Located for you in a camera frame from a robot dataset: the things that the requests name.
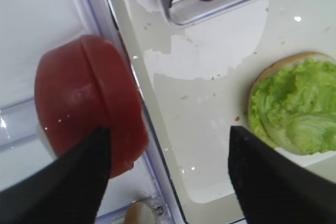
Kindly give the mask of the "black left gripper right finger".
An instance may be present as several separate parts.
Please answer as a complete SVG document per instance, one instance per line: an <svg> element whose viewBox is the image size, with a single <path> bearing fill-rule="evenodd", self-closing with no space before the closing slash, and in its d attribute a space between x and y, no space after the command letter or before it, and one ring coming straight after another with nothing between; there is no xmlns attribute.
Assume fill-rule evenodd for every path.
<svg viewBox="0 0 336 224"><path fill-rule="evenodd" d="M247 223L335 223L335 183L242 126L230 128L228 173Z"/></svg>

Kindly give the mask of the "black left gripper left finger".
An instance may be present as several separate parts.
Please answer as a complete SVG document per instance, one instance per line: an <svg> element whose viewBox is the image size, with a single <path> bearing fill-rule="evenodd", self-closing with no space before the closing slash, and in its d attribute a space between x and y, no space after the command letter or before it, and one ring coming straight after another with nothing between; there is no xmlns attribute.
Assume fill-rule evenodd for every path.
<svg viewBox="0 0 336 224"><path fill-rule="evenodd" d="M1 223L94 223L111 172L108 128L1 191Z"/></svg>

